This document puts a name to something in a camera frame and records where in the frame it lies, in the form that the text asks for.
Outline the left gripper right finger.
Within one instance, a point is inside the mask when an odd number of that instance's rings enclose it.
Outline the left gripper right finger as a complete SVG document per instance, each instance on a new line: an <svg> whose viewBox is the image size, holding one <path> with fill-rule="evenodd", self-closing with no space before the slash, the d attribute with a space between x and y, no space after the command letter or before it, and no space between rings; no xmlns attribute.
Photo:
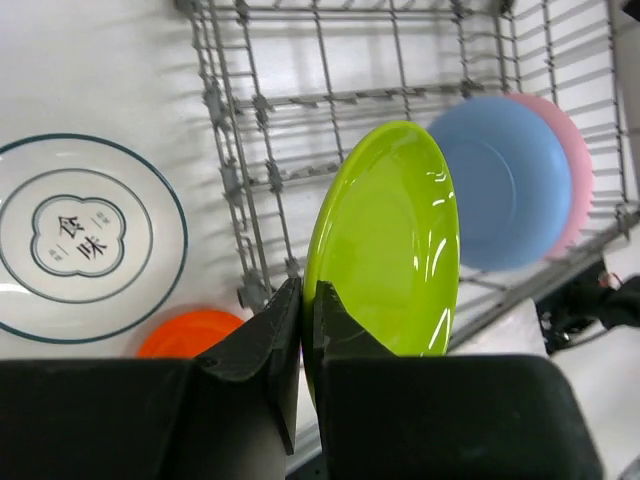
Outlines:
<svg viewBox="0 0 640 480"><path fill-rule="evenodd" d="M333 479L600 479L573 390L533 355L396 356L321 282L313 383Z"/></svg>

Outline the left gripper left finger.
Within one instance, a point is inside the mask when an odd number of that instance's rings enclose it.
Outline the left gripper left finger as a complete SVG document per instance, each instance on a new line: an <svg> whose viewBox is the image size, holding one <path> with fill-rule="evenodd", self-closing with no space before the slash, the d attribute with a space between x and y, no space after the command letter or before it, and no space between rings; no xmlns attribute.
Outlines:
<svg viewBox="0 0 640 480"><path fill-rule="evenodd" d="M301 282L192 359L1 365L5 479L282 479L296 435Z"/></svg>

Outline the orange plastic plate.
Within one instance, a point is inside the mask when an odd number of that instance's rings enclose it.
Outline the orange plastic plate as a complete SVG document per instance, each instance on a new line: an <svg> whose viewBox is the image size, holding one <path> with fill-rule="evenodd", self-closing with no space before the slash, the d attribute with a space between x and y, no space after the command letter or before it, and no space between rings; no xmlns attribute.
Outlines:
<svg viewBox="0 0 640 480"><path fill-rule="evenodd" d="M138 358L194 358L223 341L244 324L225 311L199 309L158 326L137 351Z"/></svg>

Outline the lime green plastic plate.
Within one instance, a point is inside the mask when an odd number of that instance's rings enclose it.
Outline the lime green plastic plate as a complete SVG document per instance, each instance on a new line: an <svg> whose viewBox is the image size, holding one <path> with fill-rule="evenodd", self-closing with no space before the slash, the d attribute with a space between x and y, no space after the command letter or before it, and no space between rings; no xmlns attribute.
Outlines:
<svg viewBox="0 0 640 480"><path fill-rule="evenodd" d="M365 135L331 183L308 248L303 319L318 282L391 353L440 356L452 333L460 271L459 220L443 154L420 125L384 123Z"/></svg>

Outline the white plate blue line motif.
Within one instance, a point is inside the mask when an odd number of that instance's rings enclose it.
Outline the white plate blue line motif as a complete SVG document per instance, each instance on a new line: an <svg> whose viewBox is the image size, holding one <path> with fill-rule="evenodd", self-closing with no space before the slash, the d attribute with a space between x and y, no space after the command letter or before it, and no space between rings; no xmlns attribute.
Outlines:
<svg viewBox="0 0 640 480"><path fill-rule="evenodd" d="M184 272L189 234L174 188L143 156L79 133L1 148L1 326L73 345L156 314Z"/></svg>

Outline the light blue plastic plate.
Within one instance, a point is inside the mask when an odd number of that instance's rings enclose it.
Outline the light blue plastic plate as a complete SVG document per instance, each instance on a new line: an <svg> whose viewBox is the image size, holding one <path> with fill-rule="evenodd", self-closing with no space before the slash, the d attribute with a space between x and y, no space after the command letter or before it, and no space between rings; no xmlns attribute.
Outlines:
<svg viewBox="0 0 640 480"><path fill-rule="evenodd" d="M543 259L572 204L567 157L549 125L506 96L465 100L427 127L451 174L464 266L505 271Z"/></svg>

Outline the pink plastic plate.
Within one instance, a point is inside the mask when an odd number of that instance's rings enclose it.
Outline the pink plastic plate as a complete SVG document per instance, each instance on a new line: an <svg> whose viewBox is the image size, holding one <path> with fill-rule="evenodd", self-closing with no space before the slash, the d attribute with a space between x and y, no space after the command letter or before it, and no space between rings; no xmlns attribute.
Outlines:
<svg viewBox="0 0 640 480"><path fill-rule="evenodd" d="M562 234L545 255L546 259L562 257L578 239L585 226L594 198L593 162L586 142L569 115L556 104L541 97L510 93L514 100L542 118L561 144L572 179L572 204Z"/></svg>

